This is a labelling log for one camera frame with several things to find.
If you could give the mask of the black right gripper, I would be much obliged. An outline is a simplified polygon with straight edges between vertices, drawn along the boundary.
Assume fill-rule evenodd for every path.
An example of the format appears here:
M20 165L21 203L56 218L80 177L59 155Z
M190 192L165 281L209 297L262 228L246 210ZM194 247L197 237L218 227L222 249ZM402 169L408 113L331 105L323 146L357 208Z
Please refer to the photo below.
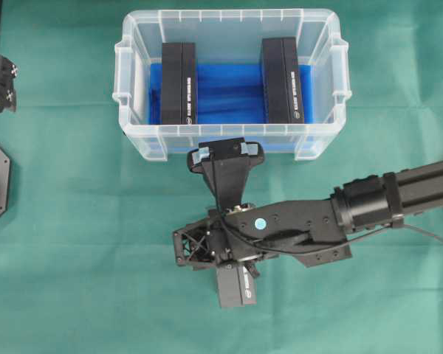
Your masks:
M174 260L179 267L194 271L209 268L232 269L244 266L248 273L258 273L253 260L236 260L230 239L217 212L173 232Z

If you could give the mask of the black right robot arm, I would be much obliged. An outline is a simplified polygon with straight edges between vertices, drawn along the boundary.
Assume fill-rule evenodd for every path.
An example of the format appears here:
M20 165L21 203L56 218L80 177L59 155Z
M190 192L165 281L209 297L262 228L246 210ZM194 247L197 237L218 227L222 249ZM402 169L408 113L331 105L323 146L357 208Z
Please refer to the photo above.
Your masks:
M443 162L356 179L327 199L212 209L173 233L178 266L246 266L279 255L314 267L351 257L348 236L404 227L408 215L443 207Z

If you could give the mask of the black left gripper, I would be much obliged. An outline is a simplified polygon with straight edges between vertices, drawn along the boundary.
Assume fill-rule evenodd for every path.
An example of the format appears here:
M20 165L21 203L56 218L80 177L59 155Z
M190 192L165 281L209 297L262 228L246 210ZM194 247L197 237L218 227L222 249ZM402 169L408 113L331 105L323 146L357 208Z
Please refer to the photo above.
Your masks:
M16 111L17 95L13 83L17 74L18 67L0 55L0 113L3 110Z

